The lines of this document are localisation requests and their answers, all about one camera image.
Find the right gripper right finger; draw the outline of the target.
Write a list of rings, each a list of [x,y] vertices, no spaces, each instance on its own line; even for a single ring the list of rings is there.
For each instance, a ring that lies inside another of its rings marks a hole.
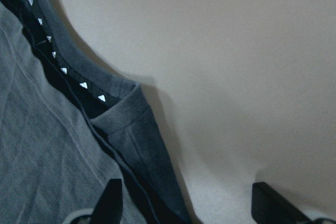
[[[251,216],[256,223],[312,223],[302,211],[266,182],[252,185]]]

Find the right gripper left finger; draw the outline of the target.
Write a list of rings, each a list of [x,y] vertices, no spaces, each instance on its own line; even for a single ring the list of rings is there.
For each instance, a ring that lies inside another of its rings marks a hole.
[[[91,215],[93,224],[118,224],[123,212],[123,195],[121,179],[108,181]]]

